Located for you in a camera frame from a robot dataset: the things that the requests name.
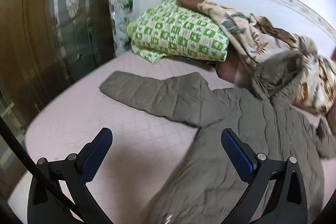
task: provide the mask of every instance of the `blue gripper pad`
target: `blue gripper pad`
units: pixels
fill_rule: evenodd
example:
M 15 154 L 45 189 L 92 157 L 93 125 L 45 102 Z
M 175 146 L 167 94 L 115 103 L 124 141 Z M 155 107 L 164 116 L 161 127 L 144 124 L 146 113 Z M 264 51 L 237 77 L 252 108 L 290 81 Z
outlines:
M 221 142 L 240 179 L 251 184 L 254 180 L 253 164 L 227 129 L 222 132 Z
M 93 180 L 101 163 L 103 162 L 108 150 L 112 145 L 112 131 L 108 128 L 103 128 L 95 139 L 87 144 L 92 145 L 91 151 L 80 165 L 80 179 L 83 183 Z

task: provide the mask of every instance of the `jacket hood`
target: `jacket hood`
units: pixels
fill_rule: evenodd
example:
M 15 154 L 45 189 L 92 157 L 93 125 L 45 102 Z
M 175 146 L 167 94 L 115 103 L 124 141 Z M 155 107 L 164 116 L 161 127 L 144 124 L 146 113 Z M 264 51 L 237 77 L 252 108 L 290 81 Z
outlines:
M 291 104 L 303 72 L 303 55 L 298 51 L 277 54 L 256 66 L 252 86 L 257 97 L 274 103 Z

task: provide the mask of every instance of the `green checkered pillow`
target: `green checkered pillow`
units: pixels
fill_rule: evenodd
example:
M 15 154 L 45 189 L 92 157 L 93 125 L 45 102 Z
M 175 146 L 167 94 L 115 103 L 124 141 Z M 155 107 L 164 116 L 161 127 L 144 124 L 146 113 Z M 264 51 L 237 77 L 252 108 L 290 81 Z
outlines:
M 153 64 L 171 55 L 224 61 L 229 39 L 223 31 L 209 17 L 176 1 L 163 0 L 128 25 L 133 51 Z

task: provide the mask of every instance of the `jacket zipper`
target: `jacket zipper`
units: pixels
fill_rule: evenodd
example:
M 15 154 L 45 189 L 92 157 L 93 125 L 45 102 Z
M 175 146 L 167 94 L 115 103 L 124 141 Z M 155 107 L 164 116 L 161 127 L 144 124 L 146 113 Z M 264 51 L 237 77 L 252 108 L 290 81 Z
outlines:
M 280 133 L 279 133 L 279 126 L 278 126 L 278 116 L 277 116 L 277 112 L 275 111 L 275 107 L 273 107 L 273 111 L 274 111 L 274 115 L 275 115 L 275 123 L 276 123 L 277 134 L 278 134 L 278 149 L 280 151 Z

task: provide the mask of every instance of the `puffer jacket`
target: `puffer jacket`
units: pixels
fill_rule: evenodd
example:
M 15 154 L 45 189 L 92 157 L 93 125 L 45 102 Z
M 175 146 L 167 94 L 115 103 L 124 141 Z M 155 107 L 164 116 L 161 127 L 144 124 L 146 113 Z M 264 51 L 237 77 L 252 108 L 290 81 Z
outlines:
M 247 183 L 239 178 L 221 146 L 221 132 L 232 128 L 256 153 L 273 160 L 297 159 L 303 175 L 308 222 L 320 213 L 324 176 L 320 158 L 335 157 L 335 138 L 321 120 L 317 129 L 290 103 L 301 79 L 302 57 L 285 52 L 258 65 L 246 89 L 210 90 L 199 73 L 166 80 L 114 72 L 100 87 L 109 97 L 150 114 L 199 127 L 185 159 L 167 181 L 146 224 L 221 223 Z M 270 183 L 253 217 L 261 216 Z

